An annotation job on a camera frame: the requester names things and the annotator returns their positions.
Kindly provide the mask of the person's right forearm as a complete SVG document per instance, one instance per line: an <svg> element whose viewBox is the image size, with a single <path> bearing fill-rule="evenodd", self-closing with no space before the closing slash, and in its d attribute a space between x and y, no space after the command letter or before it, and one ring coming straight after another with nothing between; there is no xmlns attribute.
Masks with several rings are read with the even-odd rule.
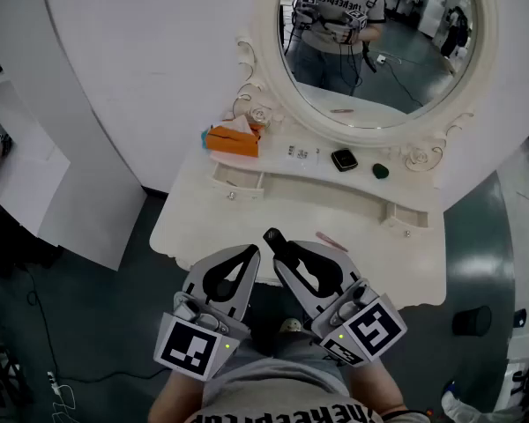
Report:
<svg viewBox="0 0 529 423"><path fill-rule="evenodd" d="M352 398L381 417L406 410L402 393L381 360L352 368L348 381Z"/></svg>

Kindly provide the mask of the orange tissue box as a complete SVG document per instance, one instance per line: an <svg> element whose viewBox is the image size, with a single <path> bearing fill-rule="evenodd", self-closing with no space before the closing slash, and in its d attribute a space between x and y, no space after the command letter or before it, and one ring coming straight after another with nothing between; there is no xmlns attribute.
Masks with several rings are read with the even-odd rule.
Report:
<svg viewBox="0 0 529 423"><path fill-rule="evenodd" d="M263 124L249 122L245 115L224 120L211 127L206 138L208 150L256 158L263 129Z"/></svg>

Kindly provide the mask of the person's blue jeans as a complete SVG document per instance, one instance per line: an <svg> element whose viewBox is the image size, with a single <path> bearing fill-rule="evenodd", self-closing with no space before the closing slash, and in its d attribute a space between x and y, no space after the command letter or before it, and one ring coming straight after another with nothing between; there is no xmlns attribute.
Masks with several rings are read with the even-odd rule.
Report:
<svg viewBox="0 0 529 423"><path fill-rule="evenodd" d="M301 331L252 333L238 348L235 359L245 363L266 359L285 360L325 371L334 368L336 372L344 366L334 354L329 354L319 346L312 336Z"/></svg>

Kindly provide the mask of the white partition cabinet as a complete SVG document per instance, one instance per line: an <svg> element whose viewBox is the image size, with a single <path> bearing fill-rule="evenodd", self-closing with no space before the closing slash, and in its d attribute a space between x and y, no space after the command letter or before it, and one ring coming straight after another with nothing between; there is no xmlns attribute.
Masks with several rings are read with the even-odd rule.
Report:
<svg viewBox="0 0 529 423"><path fill-rule="evenodd" d="M30 234L111 270L145 201L47 17L0 12L0 204Z"/></svg>

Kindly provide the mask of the person's left forearm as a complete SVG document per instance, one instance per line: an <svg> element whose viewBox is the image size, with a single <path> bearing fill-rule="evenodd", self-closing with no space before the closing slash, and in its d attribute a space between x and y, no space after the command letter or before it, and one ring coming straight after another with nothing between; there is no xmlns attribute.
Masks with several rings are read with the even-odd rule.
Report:
<svg viewBox="0 0 529 423"><path fill-rule="evenodd" d="M172 371L149 411L147 423L186 423L202 408L205 384Z"/></svg>

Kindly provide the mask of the black square compact case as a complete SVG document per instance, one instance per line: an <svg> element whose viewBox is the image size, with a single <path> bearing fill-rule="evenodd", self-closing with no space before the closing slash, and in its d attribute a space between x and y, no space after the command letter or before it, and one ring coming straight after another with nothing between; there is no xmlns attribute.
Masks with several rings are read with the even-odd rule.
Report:
<svg viewBox="0 0 529 423"><path fill-rule="evenodd" d="M334 166L341 173L351 171L358 167L358 160L349 149L340 149L331 153Z"/></svg>

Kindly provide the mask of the clear plastic packet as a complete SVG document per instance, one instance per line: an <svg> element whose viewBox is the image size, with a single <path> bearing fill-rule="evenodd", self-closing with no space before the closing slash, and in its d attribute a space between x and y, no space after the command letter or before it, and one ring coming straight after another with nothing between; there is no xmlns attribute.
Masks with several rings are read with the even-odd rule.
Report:
<svg viewBox="0 0 529 423"><path fill-rule="evenodd" d="M321 149L303 142L279 141L264 149L260 159L277 168L313 168L320 160Z"/></svg>

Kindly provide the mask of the pink stick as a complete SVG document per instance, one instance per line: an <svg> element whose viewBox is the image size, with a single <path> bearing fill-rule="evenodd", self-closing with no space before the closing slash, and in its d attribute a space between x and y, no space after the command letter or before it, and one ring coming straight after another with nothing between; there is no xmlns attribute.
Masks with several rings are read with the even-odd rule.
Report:
<svg viewBox="0 0 529 423"><path fill-rule="evenodd" d="M336 242L335 240L333 240L331 237L327 236L326 234L322 233L322 232L316 232L316 237L321 240L321 241L324 241L325 243L329 244L330 246L336 248L336 249L339 249L343 252L348 252L348 249L345 248L343 245L341 245L340 243Z"/></svg>

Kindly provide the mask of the oval mirror with white frame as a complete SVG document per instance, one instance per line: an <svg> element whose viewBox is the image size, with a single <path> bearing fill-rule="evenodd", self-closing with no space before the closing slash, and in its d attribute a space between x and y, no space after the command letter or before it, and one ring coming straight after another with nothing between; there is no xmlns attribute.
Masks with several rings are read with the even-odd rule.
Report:
<svg viewBox="0 0 529 423"><path fill-rule="evenodd" d="M387 115L377 110L372 116L366 108L353 119L339 121L330 117L324 104L315 104L301 93L287 68L278 43L279 10L272 0L255 0L247 37L239 37L253 54L248 62L253 75L247 85L272 103L270 115L283 115L286 122L299 124L312 137L338 146L372 149L401 162L417 173L436 172L451 142L473 117L473 105L486 88L495 65L498 43L496 0L474 0L476 35L470 59L445 94L410 115L387 125Z"/></svg>

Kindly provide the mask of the black waste bin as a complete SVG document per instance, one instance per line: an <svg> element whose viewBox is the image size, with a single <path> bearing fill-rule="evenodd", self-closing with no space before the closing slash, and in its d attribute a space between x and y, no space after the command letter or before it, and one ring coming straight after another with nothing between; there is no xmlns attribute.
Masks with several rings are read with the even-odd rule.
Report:
<svg viewBox="0 0 529 423"><path fill-rule="evenodd" d="M488 306L457 312L452 319L451 329L456 336L483 337L490 329L492 312Z"/></svg>

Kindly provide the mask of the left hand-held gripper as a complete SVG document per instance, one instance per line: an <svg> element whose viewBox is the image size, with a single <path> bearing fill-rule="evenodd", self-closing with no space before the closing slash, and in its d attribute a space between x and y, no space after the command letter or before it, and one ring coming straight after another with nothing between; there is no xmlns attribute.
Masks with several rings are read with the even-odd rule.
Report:
<svg viewBox="0 0 529 423"><path fill-rule="evenodd" d="M260 260L257 245L242 245L195 263L184 292L175 294L173 312L161 319L153 359L193 379L210 381L250 335L249 327L237 320L244 318L249 305Z"/></svg>

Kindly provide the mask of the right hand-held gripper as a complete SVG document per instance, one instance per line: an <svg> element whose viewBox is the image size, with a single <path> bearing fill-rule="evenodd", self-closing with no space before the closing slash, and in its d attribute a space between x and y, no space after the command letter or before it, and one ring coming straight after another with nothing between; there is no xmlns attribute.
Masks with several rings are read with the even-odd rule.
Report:
<svg viewBox="0 0 529 423"><path fill-rule="evenodd" d="M364 278L354 284L358 269L347 254L313 241L290 241L290 255L292 266L274 258L274 270L314 319L311 331L330 356L361 367L406 334L387 295L376 293ZM331 304L335 294L342 296Z"/></svg>

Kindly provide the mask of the white dressing table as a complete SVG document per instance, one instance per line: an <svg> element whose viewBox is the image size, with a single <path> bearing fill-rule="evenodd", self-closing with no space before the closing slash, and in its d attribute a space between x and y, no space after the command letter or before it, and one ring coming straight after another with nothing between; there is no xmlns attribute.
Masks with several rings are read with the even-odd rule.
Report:
<svg viewBox="0 0 529 423"><path fill-rule="evenodd" d="M279 141L303 142L321 149L313 168L277 168L260 159ZM271 227L294 241L315 241L322 232L348 249L347 254L379 293L397 308L440 305L446 296L443 209L428 173L404 169L378 152L354 149L358 167L341 173L334 166L334 146L308 134L265 135L256 158L209 152L195 146L183 163L153 229L151 247L173 257L184 269L224 248L256 244L261 252L260 282L276 284L272 252L263 235ZM217 163L263 172L264 196L232 201L210 183ZM390 174L378 180L376 163ZM431 229L405 238L384 226L387 203L428 213Z"/></svg>

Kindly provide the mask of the person's grey shirt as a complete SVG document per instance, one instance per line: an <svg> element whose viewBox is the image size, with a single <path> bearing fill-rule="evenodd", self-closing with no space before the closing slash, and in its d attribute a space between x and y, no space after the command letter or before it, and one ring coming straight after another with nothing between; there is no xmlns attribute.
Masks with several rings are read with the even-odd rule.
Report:
<svg viewBox="0 0 529 423"><path fill-rule="evenodd" d="M314 367L264 359L207 384L202 407L185 423L430 423L422 412L380 415L344 383Z"/></svg>

